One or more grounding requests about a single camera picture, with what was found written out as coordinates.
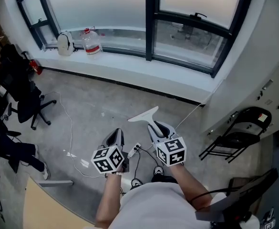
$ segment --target white t-shirt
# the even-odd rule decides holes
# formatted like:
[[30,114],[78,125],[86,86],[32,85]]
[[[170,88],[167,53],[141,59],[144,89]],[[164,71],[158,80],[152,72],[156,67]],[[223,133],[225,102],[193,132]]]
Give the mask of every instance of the white t-shirt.
[[196,219],[178,184],[147,183],[127,192],[109,229],[208,229],[210,222]]

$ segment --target window frame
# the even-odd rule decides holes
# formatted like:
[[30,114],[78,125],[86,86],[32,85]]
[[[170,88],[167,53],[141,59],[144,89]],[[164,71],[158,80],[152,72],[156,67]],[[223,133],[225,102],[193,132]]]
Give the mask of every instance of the window frame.
[[[25,12],[22,1],[24,0],[16,0],[20,12],[26,22],[27,27],[29,28],[34,40],[36,41],[38,47],[40,49],[53,49],[56,48],[56,45],[47,45],[45,38],[42,36],[42,33],[37,33],[37,30],[40,27],[48,25],[53,32],[56,39],[60,34],[60,27],[54,13],[52,11],[52,7],[50,5],[49,0],[40,0],[44,13],[46,15],[46,20],[40,21],[34,25],[31,25],[29,18]],[[226,57],[228,56],[236,37],[242,27],[244,19],[246,17],[249,5],[251,0],[239,0],[237,9],[230,25],[230,28],[224,28],[222,26],[213,24],[211,22],[202,20],[200,17],[186,16],[182,14],[177,14],[174,12],[161,11],[160,10],[160,0],[145,0],[145,40],[146,40],[146,49],[145,51],[125,49],[125,48],[115,48],[115,47],[103,47],[104,52],[111,53],[120,53],[132,56],[139,56],[146,58],[147,61],[158,60],[166,63],[176,64],[182,67],[186,67],[192,70],[196,70],[199,72],[203,72],[209,74],[212,78],[214,78],[217,72],[220,70],[222,64],[224,63]],[[171,58],[168,56],[163,56],[160,54],[154,53],[155,47],[155,25],[157,21],[167,21],[167,22],[175,22],[179,24],[189,25],[204,31],[208,31],[215,35],[219,35],[225,38],[227,41],[222,49],[222,52],[219,55],[215,65],[213,68],[206,67],[200,64],[179,60],[175,58]],[[81,45],[75,45],[78,49],[83,49]]]

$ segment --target window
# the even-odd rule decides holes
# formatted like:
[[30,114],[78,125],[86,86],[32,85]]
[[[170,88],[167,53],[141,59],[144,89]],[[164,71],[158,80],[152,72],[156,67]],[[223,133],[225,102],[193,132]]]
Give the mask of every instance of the window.
[[17,0],[38,46],[70,31],[82,48],[95,28],[103,51],[177,64],[215,77],[251,0]]

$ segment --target white bag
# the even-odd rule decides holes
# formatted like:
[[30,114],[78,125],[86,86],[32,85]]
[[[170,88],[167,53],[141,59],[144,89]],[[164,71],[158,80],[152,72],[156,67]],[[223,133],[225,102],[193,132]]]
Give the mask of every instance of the white bag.
[[68,31],[62,32],[58,37],[57,46],[59,55],[70,56],[75,50],[71,33]]

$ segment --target black office chair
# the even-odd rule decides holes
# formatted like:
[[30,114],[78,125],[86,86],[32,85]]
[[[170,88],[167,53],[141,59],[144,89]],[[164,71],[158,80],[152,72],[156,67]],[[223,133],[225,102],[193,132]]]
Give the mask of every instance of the black office chair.
[[[204,155],[201,160],[203,160],[207,155],[216,155],[216,156],[225,156],[225,160],[229,160],[229,163],[237,158],[245,149],[247,149],[250,145],[258,143],[260,141],[260,135],[264,133],[271,123],[272,115],[269,111],[258,108],[258,107],[250,107],[243,111],[241,111],[236,117],[233,124],[227,129],[227,131],[219,136],[208,148],[206,148],[200,155]],[[248,132],[232,132],[231,129],[237,123],[251,123],[255,124],[261,128],[261,131],[255,135]],[[222,152],[222,151],[213,151],[216,147],[226,147],[236,149],[233,153]]]
[[41,105],[44,95],[41,95],[41,91],[35,86],[33,81],[29,81],[25,68],[19,66],[24,65],[24,62],[21,60],[25,61],[22,57],[14,61],[11,61],[11,57],[1,57],[0,85],[18,102],[17,110],[12,108],[11,103],[9,104],[8,115],[11,115],[11,112],[16,112],[20,123],[33,117],[31,128],[36,130],[36,127],[33,125],[37,115],[40,115],[47,125],[51,125],[51,122],[45,119],[41,110],[51,103],[56,104],[57,101],[52,100]]

